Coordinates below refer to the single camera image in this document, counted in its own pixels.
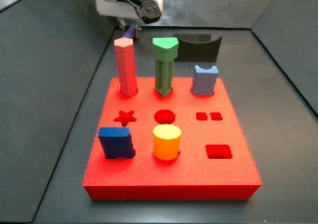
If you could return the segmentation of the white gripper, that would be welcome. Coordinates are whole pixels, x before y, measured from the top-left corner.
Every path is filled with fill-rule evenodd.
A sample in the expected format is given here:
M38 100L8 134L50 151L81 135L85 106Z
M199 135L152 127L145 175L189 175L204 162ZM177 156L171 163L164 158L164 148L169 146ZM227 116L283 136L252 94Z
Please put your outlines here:
M122 19L155 23L163 16L163 0L96 0L97 13Z

